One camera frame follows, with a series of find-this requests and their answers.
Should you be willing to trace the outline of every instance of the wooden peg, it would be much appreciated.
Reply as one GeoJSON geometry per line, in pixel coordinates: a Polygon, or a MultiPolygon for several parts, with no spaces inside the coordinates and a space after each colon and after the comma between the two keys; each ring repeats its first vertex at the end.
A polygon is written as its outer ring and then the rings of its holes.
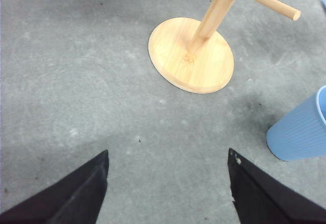
{"type": "MultiPolygon", "coordinates": [[[[213,0],[203,20],[173,18],[152,32],[148,51],[159,73],[175,86],[193,93],[223,88],[233,73],[233,54],[216,31],[235,0],[213,0]]],[[[277,0],[255,0],[297,20],[301,12],[277,0]]]]}
{"type": "Polygon", "coordinates": [[[266,7],[269,7],[270,9],[273,9],[274,11],[294,21],[299,19],[301,15],[301,11],[299,11],[298,9],[295,9],[277,0],[255,0],[255,1],[265,5],[266,7]]]}

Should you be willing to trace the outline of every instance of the wooden coat rack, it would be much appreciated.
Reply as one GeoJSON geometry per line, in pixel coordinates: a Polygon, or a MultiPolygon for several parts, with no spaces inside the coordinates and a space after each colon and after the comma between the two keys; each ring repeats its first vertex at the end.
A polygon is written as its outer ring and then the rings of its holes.
{"type": "MultiPolygon", "coordinates": [[[[233,55],[216,31],[235,0],[213,0],[203,20],[172,18],[152,32],[148,51],[159,73],[173,85],[192,93],[223,88],[233,73],[233,55]]],[[[278,0],[255,0],[297,20],[301,12],[278,0]]]]}

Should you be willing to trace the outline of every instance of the blue cup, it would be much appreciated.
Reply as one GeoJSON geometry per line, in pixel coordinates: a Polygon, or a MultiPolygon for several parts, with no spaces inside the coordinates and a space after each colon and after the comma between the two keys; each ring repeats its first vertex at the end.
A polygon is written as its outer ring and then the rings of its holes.
{"type": "Polygon", "coordinates": [[[272,126],[266,140],[281,160],[326,155],[326,86],[272,126]]]}

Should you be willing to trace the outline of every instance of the gray floor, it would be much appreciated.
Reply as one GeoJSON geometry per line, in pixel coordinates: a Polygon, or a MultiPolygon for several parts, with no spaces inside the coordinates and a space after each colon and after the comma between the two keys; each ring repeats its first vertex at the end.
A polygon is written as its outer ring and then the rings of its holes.
{"type": "Polygon", "coordinates": [[[297,22],[236,1],[219,28],[233,77],[197,95],[157,73],[147,41],[166,19],[201,19],[209,0],[2,0],[2,211],[108,149],[97,223],[239,223],[229,147],[326,207],[326,157],[282,162],[265,144],[326,83],[320,1],[281,1],[297,22]]]}

